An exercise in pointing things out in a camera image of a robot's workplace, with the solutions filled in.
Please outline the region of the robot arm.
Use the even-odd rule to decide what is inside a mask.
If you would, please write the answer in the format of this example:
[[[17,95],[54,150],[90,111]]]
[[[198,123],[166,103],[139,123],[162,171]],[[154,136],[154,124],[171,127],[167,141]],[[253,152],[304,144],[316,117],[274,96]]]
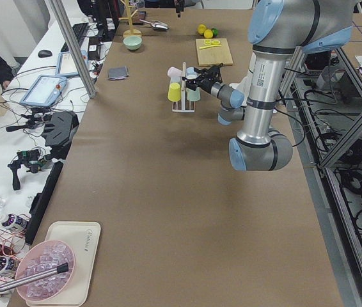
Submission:
[[[286,61],[301,47],[305,54],[331,51],[352,34],[355,1],[260,1],[252,14],[248,40],[255,54],[249,94],[222,82],[220,67],[197,69],[186,86],[221,101],[218,121],[243,120],[229,142],[230,162],[237,171],[271,171],[285,167],[293,148],[271,126]]]

